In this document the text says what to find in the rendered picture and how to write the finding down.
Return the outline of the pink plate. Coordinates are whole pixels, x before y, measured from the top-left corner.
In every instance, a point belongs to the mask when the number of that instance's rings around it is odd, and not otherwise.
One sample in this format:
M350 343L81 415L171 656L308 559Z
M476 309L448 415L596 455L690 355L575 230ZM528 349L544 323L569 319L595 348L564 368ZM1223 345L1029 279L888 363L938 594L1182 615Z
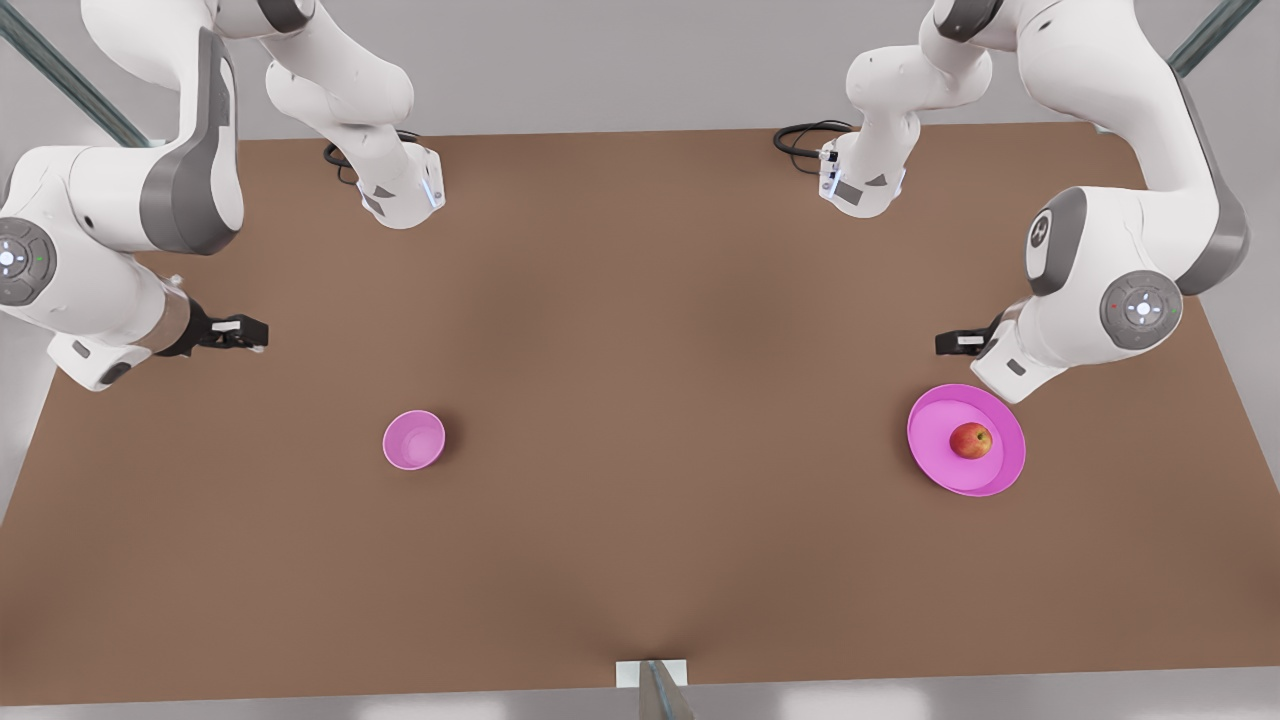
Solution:
M970 423L984 427L992 439L980 457L964 457L951 447L952 433ZM945 384L924 392L908 415L906 437L913 459L931 480L969 497L1011 488L1027 461L1019 420L1002 400L974 386Z

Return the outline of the pink bowl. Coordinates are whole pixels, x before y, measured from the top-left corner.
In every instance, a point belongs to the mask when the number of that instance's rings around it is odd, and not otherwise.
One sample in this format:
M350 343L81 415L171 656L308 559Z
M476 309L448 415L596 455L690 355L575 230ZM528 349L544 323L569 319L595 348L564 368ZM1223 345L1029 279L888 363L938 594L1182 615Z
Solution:
M445 425L438 415L411 410L388 424L381 451L393 468L416 471L434 464L443 454L445 442Z

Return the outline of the silver frame post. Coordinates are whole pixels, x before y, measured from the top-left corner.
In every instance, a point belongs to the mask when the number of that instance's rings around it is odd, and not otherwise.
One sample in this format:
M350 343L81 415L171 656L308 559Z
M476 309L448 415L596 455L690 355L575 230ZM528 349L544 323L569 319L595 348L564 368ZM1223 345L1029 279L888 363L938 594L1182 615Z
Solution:
M1220 0L1167 59L1187 78L1263 0Z
M614 664L614 685L637 691L639 720L696 720L684 696L685 659L628 660Z
M37 31L10 3L0 0L0 38L91 122L123 147L151 147L151 141Z

